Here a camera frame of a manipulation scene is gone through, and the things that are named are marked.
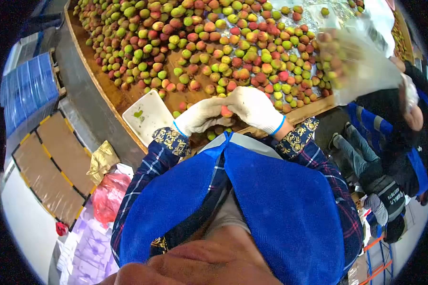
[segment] yellow and black tape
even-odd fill
[[[35,191],[33,190],[33,188],[30,186],[30,182],[27,179],[27,177],[25,176],[25,174],[23,174],[20,171],[19,166],[16,163],[16,167],[19,170],[19,174],[22,177],[22,179],[24,180],[25,184],[27,185],[27,187],[30,189],[30,191],[32,191],[33,195],[36,197],[36,199],[38,200],[38,202],[40,202],[40,205],[45,208],[45,210],[54,218],[56,219],[58,222],[61,222],[61,220],[56,216],[56,214],[54,214],[49,208],[46,207],[46,205],[43,203],[43,201],[40,199],[40,197],[38,197],[38,195],[36,195]]]
[[[75,138],[78,140],[78,142],[80,143],[80,145],[84,148],[84,151],[86,152],[86,154],[91,157],[92,154],[91,152],[86,148],[86,146],[84,145],[84,143],[81,141],[81,139],[79,138],[78,134],[74,131],[74,128],[71,126],[70,122],[68,121],[67,117],[65,116],[65,114],[62,112],[62,110],[56,110],[54,111],[52,114],[50,114],[49,116],[45,117],[34,129],[32,129],[28,134],[26,134],[24,136],[24,138],[20,141],[20,143],[16,146],[16,148],[13,150],[13,152],[11,153],[11,156],[15,162],[15,165],[17,167],[17,169],[19,170],[19,173],[22,177],[22,179],[24,180],[24,182],[26,183],[27,187],[30,189],[30,191],[32,191],[33,195],[36,197],[36,199],[40,202],[40,204],[46,209],[46,211],[51,214],[51,216],[56,219],[58,222],[61,222],[61,220],[52,212],[49,210],[49,208],[47,208],[42,200],[40,199],[40,197],[38,197],[38,195],[36,195],[35,191],[33,190],[33,188],[30,186],[29,180],[27,179],[27,177],[22,173],[19,165],[16,162],[15,159],[15,153],[17,151],[17,149],[30,137],[30,135],[32,133],[35,133],[40,144],[41,147],[43,148],[43,151],[47,154],[47,156],[49,157],[49,159],[52,161],[52,163],[54,164],[54,166],[57,168],[57,170],[61,173],[61,175],[63,176],[63,178],[70,184],[71,187],[73,187],[74,191],[76,191],[81,197],[83,197],[84,199],[84,203],[82,205],[82,207],[80,208],[80,210],[78,211],[76,218],[74,219],[74,221],[72,222],[72,224],[69,227],[69,231],[71,231],[76,223],[76,220],[79,218],[83,208],[85,207],[86,203],[88,202],[89,198],[91,197],[93,191],[95,191],[97,186],[94,186],[94,188],[92,189],[92,191],[89,193],[89,195],[86,197],[84,194],[82,194],[77,188],[76,186],[74,186],[74,184],[70,181],[70,179],[67,177],[67,175],[62,171],[62,169],[60,169],[60,167],[57,165],[56,161],[54,160],[54,158],[52,157],[52,155],[49,153],[49,151],[47,150],[46,146],[44,145],[40,135],[37,132],[38,127],[40,127],[43,123],[45,123],[50,117],[52,117],[53,115],[57,114],[57,112],[60,112],[60,114],[62,115],[65,123],[67,124],[70,132],[73,133],[73,135],[75,136]]]
[[[54,164],[54,166],[57,168],[57,170],[60,172],[60,174],[62,175],[62,177],[69,183],[69,185],[74,189],[74,191],[76,191],[82,198],[84,198],[84,200],[87,200],[87,197],[82,194],[77,188],[76,186],[74,186],[73,182],[70,181],[70,179],[67,177],[67,175],[62,171],[62,169],[57,165],[57,162],[54,160],[54,158],[52,157],[52,155],[49,153],[49,151],[47,150],[46,146],[43,143],[43,140],[41,139],[40,135],[38,134],[38,132],[35,130],[35,134],[36,137],[38,138],[38,140],[40,141],[41,147],[43,148],[44,152],[47,154],[47,156],[49,157],[49,159],[51,160],[51,162]]]

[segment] white plastic tray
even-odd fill
[[[135,117],[135,113],[140,111],[143,111],[141,116]],[[174,120],[155,90],[151,90],[131,105],[122,114],[122,118],[146,147],[152,142],[155,130],[170,127]]]

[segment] wooden sorting table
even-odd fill
[[[93,59],[95,54],[94,50],[91,47],[85,45],[86,40],[89,38],[88,32],[83,29],[78,18],[73,16],[73,9],[76,4],[72,1],[68,1],[65,5],[64,12],[67,25],[73,39],[76,50],[79,53],[79,56],[90,75],[93,83],[97,87],[100,95],[108,104],[111,111],[114,113],[116,119],[121,123],[125,128],[127,133],[131,138],[136,142],[137,145],[147,154],[147,148],[143,143],[138,139],[138,137],[133,133],[133,131],[128,127],[126,122],[122,119],[122,113],[128,109],[133,103],[140,99],[144,94],[144,90],[139,88],[136,84],[132,85],[128,91],[122,91],[121,89],[114,86],[114,82],[108,78],[108,74],[104,73],[101,70],[101,66],[97,65]],[[180,51],[169,51],[166,57],[166,62],[164,64],[164,70],[167,71],[168,79],[171,82],[177,83],[177,77],[172,72],[175,67],[179,67],[176,64],[176,61],[181,57]],[[202,87],[212,84],[209,77],[201,74],[195,76],[195,79],[201,83]],[[196,103],[200,100],[210,98],[211,95],[205,93],[203,90],[194,92],[189,90],[184,90],[183,92],[171,92],[167,94],[163,101],[168,107],[170,112],[179,111],[179,103],[184,101],[187,103]],[[286,114],[287,119],[293,123],[300,123],[306,118],[319,115],[325,111],[334,108],[334,97],[329,96],[326,98],[320,98],[318,101],[313,102],[309,105],[305,105],[301,108],[294,109],[290,113]],[[246,125],[244,122],[239,122],[237,125],[233,126],[232,129],[240,134],[245,134],[250,132],[257,138],[265,137],[267,134],[256,128],[252,128]],[[208,143],[206,135],[194,134],[191,137],[191,146],[194,149],[198,149]]]

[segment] plaid shirt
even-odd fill
[[[318,121],[316,119],[308,118],[278,143],[276,151],[287,161],[318,170],[325,175],[328,183],[331,185],[344,233],[344,270],[347,272],[362,248],[363,229],[346,182],[339,170],[327,161],[324,153],[312,139],[317,125]],[[143,163],[131,180],[114,222],[111,248],[118,264],[120,264],[119,248],[121,234],[133,202],[154,177],[164,174],[178,163],[181,156],[186,156],[190,153],[188,138],[184,138],[170,128],[157,130],[153,137],[154,141],[148,148],[149,153],[143,159]],[[171,248],[187,241],[208,222],[212,212],[222,206],[223,201],[219,202],[221,197],[223,197],[221,195],[222,191],[232,188],[223,166],[224,157],[222,155],[214,169],[210,189],[201,208],[168,231],[163,237],[155,239],[150,244],[150,257],[164,254]]]

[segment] sneaker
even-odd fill
[[[347,129],[348,129],[350,126],[352,126],[352,124],[351,124],[350,122],[347,122],[347,123],[344,125],[344,131],[343,131],[343,134],[345,135],[345,137],[348,137],[348,135],[347,135]]]
[[[65,15],[63,13],[60,13],[60,20],[62,21],[60,22],[60,25],[56,27],[56,30],[59,30],[65,23]]]
[[[338,133],[334,133],[332,136],[331,136],[331,140],[330,140],[330,142],[328,143],[328,149],[331,151],[331,149],[332,148],[336,148],[335,147],[335,145],[333,144],[333,140],[335,139],[335,137],[337,136],[337,135],[339,135]]]

